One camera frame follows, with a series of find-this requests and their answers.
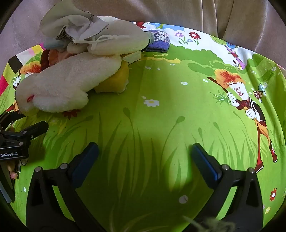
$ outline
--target white cord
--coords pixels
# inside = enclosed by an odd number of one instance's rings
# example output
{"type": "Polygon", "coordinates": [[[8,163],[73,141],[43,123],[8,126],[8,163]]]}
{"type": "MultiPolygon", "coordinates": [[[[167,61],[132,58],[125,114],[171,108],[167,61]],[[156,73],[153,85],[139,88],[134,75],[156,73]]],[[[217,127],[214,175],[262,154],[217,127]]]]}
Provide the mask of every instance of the white cord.
{"type": "Polygon", "coordinates": [[[95,36],[92,36],[92,41],[88,40],[74,40],[74,43],[88,43],[92,44],[91,50],[94,50],[96,45],[100,42],[110,40],[110,39],[119,39],[119,38],[129,38],[129,35],[102,35],[97,40],[95,40],[95,36]]]}

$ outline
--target screw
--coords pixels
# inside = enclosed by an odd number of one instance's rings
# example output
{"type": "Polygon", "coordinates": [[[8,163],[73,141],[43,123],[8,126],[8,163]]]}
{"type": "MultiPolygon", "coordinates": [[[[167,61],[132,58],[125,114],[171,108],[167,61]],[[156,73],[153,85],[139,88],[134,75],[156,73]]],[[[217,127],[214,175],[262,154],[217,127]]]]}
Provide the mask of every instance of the screw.
{"type": "Polygon", "coordinates": [[[253,168],[251,168],[251,167],[248,169],[248,171],[250,171],[252,174],[255,173],[255,170],[253,168]]]}
{"type": "Polygon", "coordinates": [[[36,167],[35,172],[39,172],[41,170],[41,167],[36,167]]]}
{"type": "Polygon", "coordinates": [[[221,166],[225,171],[229,170],[229,166],[227,164],[223,164],[221,166]]]}
{"type": "Polygon", "coordinates": [[[60,168],[64,170],[64,169],[67,168],[67,166],[68,166],[67,163],[62,163],[61,166],[60,166],[60,168]]]}

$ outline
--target knitted sock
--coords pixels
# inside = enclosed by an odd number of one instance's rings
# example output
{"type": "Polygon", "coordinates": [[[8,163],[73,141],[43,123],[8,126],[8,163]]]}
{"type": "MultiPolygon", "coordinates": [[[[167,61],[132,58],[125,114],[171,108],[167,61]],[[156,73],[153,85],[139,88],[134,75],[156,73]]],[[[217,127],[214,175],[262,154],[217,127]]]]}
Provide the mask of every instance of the knitted sock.
{"type": "Polygon", "coordinates": [[[154,42],[149,44],[145,51],[167,53],[170,47],[170,39],[166,32],[149,30],[154,36],[154,42]]]}

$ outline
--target cartoon print fabric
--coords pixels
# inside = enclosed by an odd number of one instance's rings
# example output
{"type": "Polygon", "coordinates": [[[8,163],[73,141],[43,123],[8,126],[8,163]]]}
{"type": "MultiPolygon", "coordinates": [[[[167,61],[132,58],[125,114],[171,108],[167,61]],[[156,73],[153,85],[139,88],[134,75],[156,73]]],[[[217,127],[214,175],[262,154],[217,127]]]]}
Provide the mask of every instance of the cartoon print fabric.
{"type": "MultiPolygon", "coordinates": [[[[232,169],[255,168],[264,225],[286,196],[286,81],[271,60],[193,29],[136,22],[168,34],[167,53],[143,52],[129,65],[122,94],[89,92],[82,110],[39,112],[16,130],[45,120],[49,130],[32,141],[11,204],[25,222],[35,166],[70,162],[93,141],[100,157],[77,192],[108,231],[182,231],[212,192],[192,168],[188,147],[200,143],[232,169]]],[[[9,60],[0,79],[0,111],[16,110],[19,81],[41,69],[41,46],[9,60]]],[[[235,189],[217,219],[223,218],[235,189]]],[[[71,218],[63,201],[64,214],[71,218]]]]}

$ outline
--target red flower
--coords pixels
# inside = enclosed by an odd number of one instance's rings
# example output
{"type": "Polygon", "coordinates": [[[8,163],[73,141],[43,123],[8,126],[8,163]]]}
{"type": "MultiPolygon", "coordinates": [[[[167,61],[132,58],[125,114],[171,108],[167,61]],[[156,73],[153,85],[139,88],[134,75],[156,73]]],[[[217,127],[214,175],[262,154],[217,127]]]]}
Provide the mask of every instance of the red flower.
{"type": "Polygon", "coordinates": [[[276,196],[276,191],[277,191],[277,188],[273,189],[273,191],[271,191],[271,194],[270,194],[270,201],[274,201],[275,199],[275,196],[276,196]]]}
{"type": "Polygon", "coordinates": [[[235,52],[231,52],[231,55],[232,55],[234,58],[238,57],[238,55],[237,55],[235,52]]]}
{"type": "Polygon", "coordinates": [[[192,37],[194,39],[200,39],[200,36],[195,32],[190,32],[190,37],[192,37]]]}
{"type": "Polygon", "coordinates": [[[73,117],[77,117],[78,116],[77,112],[80,112],[80,110],[79,109],[73,109],[73,110],[70,110],[70,111],[65,111],[62,114],[63,114],[64,117],[68,117],[68,119],[70,120],[72,116],[73,117]]]}

